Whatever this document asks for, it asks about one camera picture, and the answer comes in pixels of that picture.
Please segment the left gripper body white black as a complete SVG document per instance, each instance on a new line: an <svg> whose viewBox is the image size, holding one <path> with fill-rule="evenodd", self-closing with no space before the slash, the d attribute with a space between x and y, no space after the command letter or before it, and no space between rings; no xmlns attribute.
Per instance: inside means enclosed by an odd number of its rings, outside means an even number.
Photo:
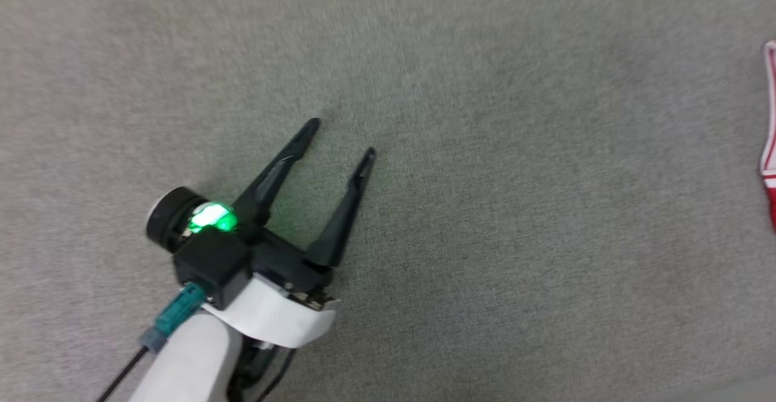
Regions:
<svg viewBox="0 0 776 402"><path fill-rule="evenodd" d="M328 271L266 228L240 225L230 206L177 187L153 206L146 234L171 253L182 287L158 317L159 333L206 312L252 340L299 349L332 327Z"/></svg>

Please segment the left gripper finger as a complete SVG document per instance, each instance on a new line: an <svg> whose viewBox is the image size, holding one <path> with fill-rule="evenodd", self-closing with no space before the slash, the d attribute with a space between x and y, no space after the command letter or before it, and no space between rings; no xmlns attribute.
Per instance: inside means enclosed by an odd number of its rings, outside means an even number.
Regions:
<svg viewBox="0 0 776 402"><path fill-rule="evenodd" d="M239 224L266 225L270 209L279 194L289 170L303 158L315 133L321 125L319 118L311 118L291 137L285 147L269 162L255 180L236 198L233 213Z"/></svg>
<svg viewBox="0 0 776 402"><path fill-rule="evenodd" d="M376 157L375 149L365 151L351 178L347 180L346 192L337 209L333 212L318 239L308 247L307 260L316 266L340 266Z"/></svg>

